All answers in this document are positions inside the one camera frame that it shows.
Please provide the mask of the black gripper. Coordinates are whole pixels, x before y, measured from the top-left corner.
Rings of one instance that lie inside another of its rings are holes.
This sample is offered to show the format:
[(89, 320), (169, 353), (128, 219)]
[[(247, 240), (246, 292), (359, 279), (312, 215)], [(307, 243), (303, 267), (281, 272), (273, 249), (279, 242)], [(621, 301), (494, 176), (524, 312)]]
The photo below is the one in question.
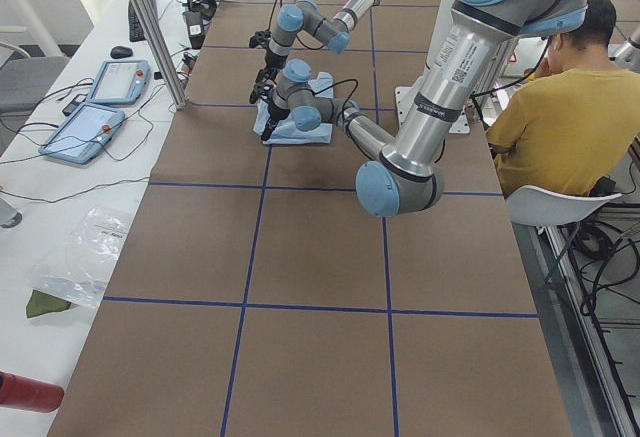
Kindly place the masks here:
[(262, 132), (263, 140), (269, 140), (274, 130), (277, 128), (278, 122), (288, 117), (288, 109), (280, 107), (273, 100), (269, 101), (267, 110), (269, 113), (269, 119), (266, 121)]
[(265, 54), (265, 67), (261, 69), (255, 79), (256, 84), (265, 84), (274, 81), (276, 78), (276, 69), (284, 68), (284, 56), (279, 55), (270, 49)]

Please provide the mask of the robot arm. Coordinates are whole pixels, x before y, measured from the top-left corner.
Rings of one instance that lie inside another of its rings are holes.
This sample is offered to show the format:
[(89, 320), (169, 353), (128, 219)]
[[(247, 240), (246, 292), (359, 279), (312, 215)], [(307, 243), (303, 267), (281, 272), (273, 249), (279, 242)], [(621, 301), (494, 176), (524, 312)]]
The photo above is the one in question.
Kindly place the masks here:
[(257, 31), (249, 40), (251, 48), (265, 49), (265, 66), (257, 73), (253, 90), (260, 93), (283, 70), (290, 50), (305, 32), (330, 51), (340, 54), (351, 41), (351, 34), (366, 12), (382, 0), (348, 0), (332, 17), (321, 13), (314, 0), (298, 0), (281, 6), (275, 23)]
[(374, 216), (392, 217), (422, 211), (440, 199), (444, 179), (436, 154), (498, 47), (520, 36), (573, 30), (582, 24), (587, 5), (586, 0), (453, 0), (441, 48), (411, 89), (404, 121), (391, 135), (354, 102), (312, 90), (310, 66), (289, 55), (300, 32), (342, 52), (361, 16), (380, 2), (349, 0), (332, 18), (312, 0), (284, 5), (275, 27), (250, 41), (266, 51), (250, 101), (267, 106), (263, 140), (285, 119), (303, 132), (323, 123), (344, 131), (367, 158), (356, 175), (360, 204)]

